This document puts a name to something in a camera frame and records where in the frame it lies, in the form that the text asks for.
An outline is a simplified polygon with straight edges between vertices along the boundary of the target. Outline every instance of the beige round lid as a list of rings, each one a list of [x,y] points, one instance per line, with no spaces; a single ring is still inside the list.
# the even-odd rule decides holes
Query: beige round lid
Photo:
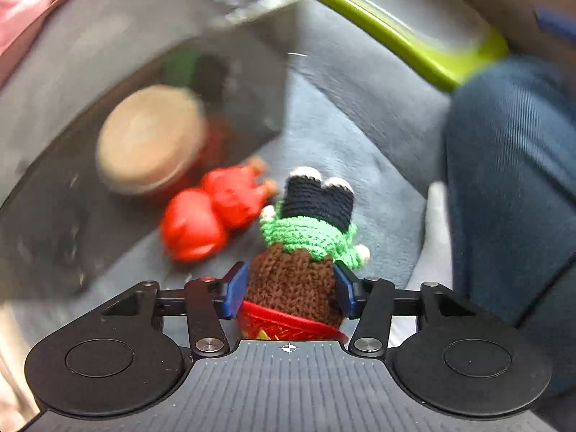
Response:
[[[206,139],[200,100],[185,88],[155,85],[122,100],[106,119],[96,165],[114,191],[154,190],[185,171]]]

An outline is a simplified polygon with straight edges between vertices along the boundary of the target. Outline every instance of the red rubber toy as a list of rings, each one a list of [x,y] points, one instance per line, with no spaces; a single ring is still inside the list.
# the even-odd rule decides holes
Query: red rubber toy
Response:
[[[160,224],[162,242],[172,258],[181,262],[207,258],[228,243],[231,231],[249,226],[278,193],[273,180],[258,183],[266,171],[266,162],[252,158],[243,166],[208,172],[199,187],[178,193]]]

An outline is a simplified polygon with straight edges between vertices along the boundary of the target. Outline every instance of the person's knee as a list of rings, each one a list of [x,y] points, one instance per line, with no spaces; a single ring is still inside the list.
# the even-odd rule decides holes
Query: person's knee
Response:
[[[454,94],[447,124],[449,145],[502,141],[518,128],[532,129],[540,105],[561,102],[558,83],[550,66],[528,57],[491,66]]]

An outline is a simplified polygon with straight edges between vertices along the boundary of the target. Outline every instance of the blue jeans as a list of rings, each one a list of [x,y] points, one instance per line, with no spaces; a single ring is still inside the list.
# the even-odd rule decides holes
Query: blue jeans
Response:
[[[576,102],[513,57],[454,95],[446,135],[454,288],[548,352],[576,387]]]

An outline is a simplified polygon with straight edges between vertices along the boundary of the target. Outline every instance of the green plastic edge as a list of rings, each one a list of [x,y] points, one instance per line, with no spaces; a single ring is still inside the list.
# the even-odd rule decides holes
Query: green plastic edge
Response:
[[[351,0],[318,1],[352,21],[442,91],[454,90],[475,72],[509,53],[506,40],[493,27],[480,46],[447,54],[399,32]]]

